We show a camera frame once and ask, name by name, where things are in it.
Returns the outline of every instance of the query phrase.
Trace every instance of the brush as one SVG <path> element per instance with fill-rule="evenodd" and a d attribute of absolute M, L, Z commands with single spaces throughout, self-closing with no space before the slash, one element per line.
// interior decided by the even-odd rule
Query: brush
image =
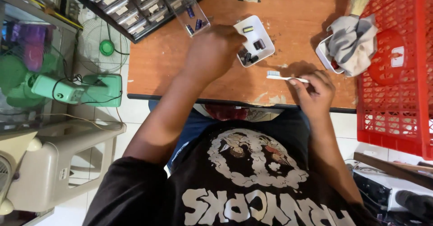
<path fill-rule="evenodd" d="M 370 0 L 350 0 L 350 14 L 359 18 Z"/>
<path fill-rule="evenodd" d="M 283 80 L 297 79 L 303 83 L 310 83 L 310 81 L 306 80 L 306 79 L 295 78 L 295 77 L 281 77 L 279 71 L 272 71 L 272 70 L 268 70 L 268 76 L 266 78 L 268 78 L 268 79 L 283 79 Z"/>

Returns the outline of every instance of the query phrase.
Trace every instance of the gray cloth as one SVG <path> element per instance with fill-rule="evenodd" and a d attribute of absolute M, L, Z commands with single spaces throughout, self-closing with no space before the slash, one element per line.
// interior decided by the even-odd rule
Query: gray cloth
<path fill-rule="evenodd" d="M 363 19 L 342 16 L 328 27 L 330 30 L 333 35 L 328 44 L 329 54 L 344 69 L 346 76 L 364 72 L 377 52 L 375 15 Z"/>

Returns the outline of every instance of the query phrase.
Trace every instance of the wooden desk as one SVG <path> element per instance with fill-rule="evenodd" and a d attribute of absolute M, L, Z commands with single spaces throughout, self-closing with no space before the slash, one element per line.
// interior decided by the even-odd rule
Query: wooden desk
<path fill-rule="evenodd" d="M 344 15 L 349 0 L 202 0 L 200 6 L 212 24 L 235 25 L 237 20 L 257 15 L 263 22 L 276 52 L 250 68 L 236 59 L 230 71 L 202 93 L 215 102 L 244 102 L 255 106 L 288 107 L 297 101 L 293 87 L 285 81 L 266 78 L 266 71 L 299 76 L 311 69 L 324 69 L 315 53 L 327 36 L 326 28 Z M 171 79 L 183 66 L 191 39 L 177 20 L 172 20 L 138 44 L 131 45 L 128 97 L 155 99 L 164 94 Z M 356 79 L 331 74 L 337 87 L 333 107 L 356 108 Z"/>

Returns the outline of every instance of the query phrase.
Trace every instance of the beige plastic stool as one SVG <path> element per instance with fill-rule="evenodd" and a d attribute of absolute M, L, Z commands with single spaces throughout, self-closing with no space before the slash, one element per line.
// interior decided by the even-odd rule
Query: beige plastic stool
<path fill-rule="evenodd" d="M 6 195 L 16 210 L 42 212 L 78 195 L 98 188 L 111 164 L 113 139 L 126 131 L 125 124 L 99 125 L 68 121 L 47 126 L 36 135 L 43 146 L 27 152 Z M 80 151 L 105 143 L 100 176 L 74 188 L 68 187 L 72 157 Z"/>

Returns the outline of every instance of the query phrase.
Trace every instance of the blue capacitor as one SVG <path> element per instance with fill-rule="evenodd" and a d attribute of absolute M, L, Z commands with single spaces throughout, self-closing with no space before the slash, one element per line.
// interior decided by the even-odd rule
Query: blue capacitor
<path fill-rule="evenodd" d="M 186 26 L 187 30 L 189 31 L 189 33 L 194 34 L 194 30 L 192 29 L 192 27 L 190 25 Z"/>
<path fill-rule="evenodd" d="M 192 10 L 191 5 L 188 5 L 187 12 L 188 12 L 188 15 L 190 16 L 191 19 L 193 19 L 195 17 L 195 14 L 194 14 L 194 11 Z"/>
<path fill-rule="evenodd" d="M 195 24 L 195 30 L 200 30 L 201 28 L 201 19 L 197 19 L 197 23 Z"/>

